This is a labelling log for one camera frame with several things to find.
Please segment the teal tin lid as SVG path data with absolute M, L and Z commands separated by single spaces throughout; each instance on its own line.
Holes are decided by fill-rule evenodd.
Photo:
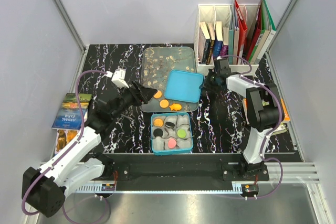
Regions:
M 201 96 L 204 76 L 182 70 L 172 70 L 169 74 L 164 97 L 170 100 L 197 103 Z

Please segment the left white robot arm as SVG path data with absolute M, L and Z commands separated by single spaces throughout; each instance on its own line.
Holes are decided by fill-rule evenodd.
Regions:
M 89 112 L 81 131 L 56 156 L 40 168 L 29 167 L 23 174 L 22 211 L 31 216 L 27 204 L 35 213 L 53 216 L 66 198 L 88 181 L 107 180 L 114 175 L 113 159 L 95 153 L 84 164 L 78 163 L 101 142 L 108 139 L 112 123 L 131 106 L 147 104 L 157 89 L 147 88 L 133 81 L 129 88 L 107 102 L 98 100 Z

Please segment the pink round cookie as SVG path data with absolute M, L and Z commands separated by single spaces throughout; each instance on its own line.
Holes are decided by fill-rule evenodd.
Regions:
M 176 147 L 176 139 L 174 138 L 169 139 L 167 146 L 169 149 L 174 149 Z

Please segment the green round cookie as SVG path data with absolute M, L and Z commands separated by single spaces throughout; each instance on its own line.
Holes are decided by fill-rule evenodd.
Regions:
M 186 138 L 186 131 L 184 129 L 178 129 L 177 136 L 181 139 Z

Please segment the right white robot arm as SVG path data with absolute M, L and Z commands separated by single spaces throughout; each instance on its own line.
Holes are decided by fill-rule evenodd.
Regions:
M 249 139 L 240 161 L 239 176 L 244 180 L 256 177 L 264 170 L 265 151 L 272 133 L 284 120 L 283 106 L 274 83 L 253 81 L 242 73 L 232 72 L 228 57 L 214 60 L 201 88 L 211 91 L 227 89 L 246 99 L 247 118 L 251 127 Z

